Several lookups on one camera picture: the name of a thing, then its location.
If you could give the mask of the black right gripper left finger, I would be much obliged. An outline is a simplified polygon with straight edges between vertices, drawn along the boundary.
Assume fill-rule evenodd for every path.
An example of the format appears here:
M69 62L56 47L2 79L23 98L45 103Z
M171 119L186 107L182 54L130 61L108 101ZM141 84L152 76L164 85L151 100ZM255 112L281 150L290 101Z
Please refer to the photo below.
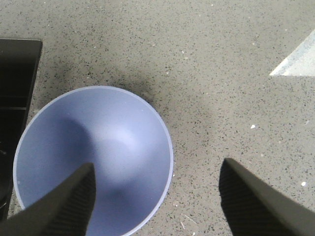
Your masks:
M0 224L2 236L84 236L95 205L93 163L85 163L47 195Z

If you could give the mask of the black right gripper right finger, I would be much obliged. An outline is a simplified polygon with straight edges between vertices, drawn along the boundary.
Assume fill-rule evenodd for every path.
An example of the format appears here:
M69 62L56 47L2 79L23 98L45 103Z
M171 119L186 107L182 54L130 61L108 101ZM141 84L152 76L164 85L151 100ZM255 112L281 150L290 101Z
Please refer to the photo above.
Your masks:
M234 236L313 236L315 214L232 158L220 169L221 207Z

